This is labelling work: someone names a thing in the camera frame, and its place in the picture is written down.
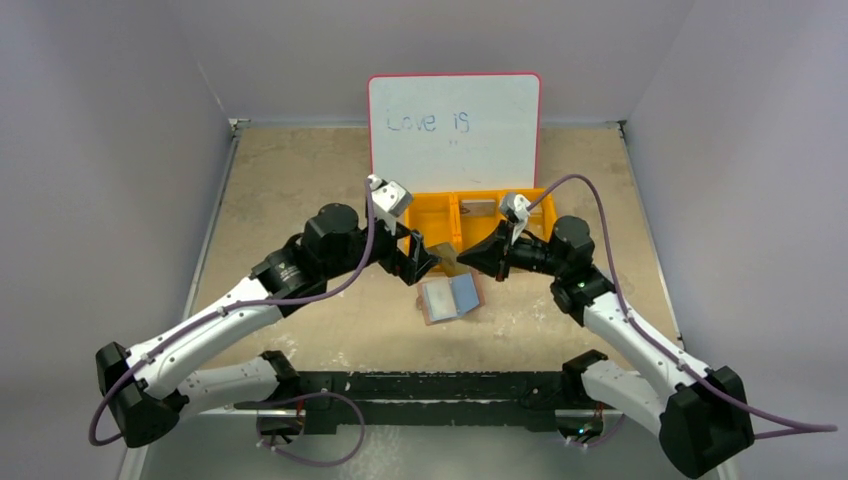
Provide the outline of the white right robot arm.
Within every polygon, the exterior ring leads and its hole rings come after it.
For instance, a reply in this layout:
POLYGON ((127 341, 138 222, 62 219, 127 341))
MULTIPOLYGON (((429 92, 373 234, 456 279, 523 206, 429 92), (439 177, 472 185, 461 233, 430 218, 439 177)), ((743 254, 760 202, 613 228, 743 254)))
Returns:
POLYGON ((624 300, 594 264, 588 224, 559 218, 547 240, 514 236, 501 221, 457 257, 497 281, 522 269, 552 277, 559 310, 601 337, 631 365, 584 354, 564 366, 576 394, 620 410, 652 433, 670 463, 697 479, 754 443, 744 384, 728 367, 713 369, 663 337, 624 300))

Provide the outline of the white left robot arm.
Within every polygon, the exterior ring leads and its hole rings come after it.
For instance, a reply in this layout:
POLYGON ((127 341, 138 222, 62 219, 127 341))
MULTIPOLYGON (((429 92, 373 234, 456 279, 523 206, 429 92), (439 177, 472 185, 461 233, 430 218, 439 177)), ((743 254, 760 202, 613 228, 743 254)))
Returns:
POLYGON ((367 224, 360 226, 352 207, 327 204, 199 313, 131 347, 101 347, 95 365, 103 398, 89 426, 90 443, 121 440, 138 448, 183 417, 227 403, 268 402, 295 376, 282 354, 265 352, 233 369, 202 365, 242 338, 341 293, 374 263, 407 285, 418 283, 439 257, 425 249, 420 232, 389 225, 377 211, 367 205, 367 224))

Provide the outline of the gold credit card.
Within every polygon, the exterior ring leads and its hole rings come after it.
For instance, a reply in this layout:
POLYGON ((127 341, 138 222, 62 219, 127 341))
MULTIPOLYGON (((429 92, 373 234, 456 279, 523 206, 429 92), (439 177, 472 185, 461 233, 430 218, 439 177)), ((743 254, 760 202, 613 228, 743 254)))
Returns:
POLYGON ((467 265, 458 262, 458 252, 451 242, 442 242, 430 246, 427 248, 427 252, 439 259, 438 264, 433 268, 435 272, 441 272, 447 277, 456 277, 471 272, 467 265))

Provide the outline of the pink leather card holder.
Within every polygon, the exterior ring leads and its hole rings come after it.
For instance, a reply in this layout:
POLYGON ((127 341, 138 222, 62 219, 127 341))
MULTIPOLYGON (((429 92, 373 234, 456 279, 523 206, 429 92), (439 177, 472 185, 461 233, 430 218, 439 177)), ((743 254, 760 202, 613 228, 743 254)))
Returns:
POLYGON ((416 285, 416 306, 428 326, 455 321, 485 305, 476 271, 454 277, 435 277, 416 285))

